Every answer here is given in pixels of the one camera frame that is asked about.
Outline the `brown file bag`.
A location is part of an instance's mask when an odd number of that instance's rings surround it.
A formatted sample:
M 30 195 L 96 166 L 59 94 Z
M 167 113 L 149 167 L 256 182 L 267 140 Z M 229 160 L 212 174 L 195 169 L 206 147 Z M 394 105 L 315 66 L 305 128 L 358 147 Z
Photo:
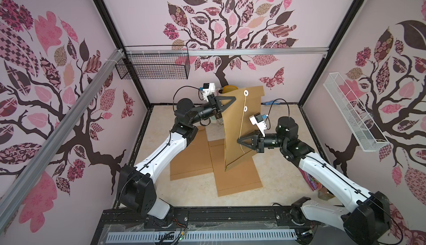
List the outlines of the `brown file bag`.
M 195 139 L 170 163 L 170 180 L 179 180 L 213 172 L 206 129 L 198 126 Z
M 218 197 L 262 188 L 262 182 L 252 158 L 230 170 L 225 170 L 225 140 L 209 142 L 209 150 Z
M 250 117 L 261 111 L 261 98 L 264 87 L 254 86 L 224 93 L 236 100 L 223 113 L 225 131 L 225 171 L 229 171 L 245 160 L 256 155 L 256 150 L 240 145 L 237 140 L 258 129 L 250 122 Z

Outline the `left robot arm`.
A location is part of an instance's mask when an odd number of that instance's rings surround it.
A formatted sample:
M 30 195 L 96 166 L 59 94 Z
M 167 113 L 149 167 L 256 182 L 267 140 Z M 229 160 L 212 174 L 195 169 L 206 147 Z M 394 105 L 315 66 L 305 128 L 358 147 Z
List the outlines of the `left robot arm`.
M 171 224 L 174 207 L 157 197 L 155 182 L 173 158 L 184 151 L 195 139 L 195 125 L 210 117 L 220 119 L 236 98 L 234 96 L 207 96 L 200 106 L 184 98 L 177 102 L 175 120 L 166 140 L 146 159 L 135 166 L 125 165 L 119 174 L 118 204 L 123 204 L 141 216 L 152 216 Z

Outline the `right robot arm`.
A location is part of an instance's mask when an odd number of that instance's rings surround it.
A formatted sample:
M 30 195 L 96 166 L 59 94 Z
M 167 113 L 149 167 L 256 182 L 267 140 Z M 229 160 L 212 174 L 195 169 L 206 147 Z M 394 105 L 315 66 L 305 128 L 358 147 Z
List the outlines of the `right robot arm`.
M 377 245 L 391 229 L 390 204 L 387 196 L 370 192 L 343 176 L 315 150 L 298 138 L 298 125 L 293 118 L 280 117 L 275 133 L 266 134 L 266 116 L 250 116 L 256 129 L 237 142 L 257 153 L 278 148 L 283 157 L 300 170 L 313 176 L 337 197 L 341 205 L 332 206 L 302 197 L 291 206 L 291 221 L 299 226 L 317 221 L 341 229 L 358 245 Z

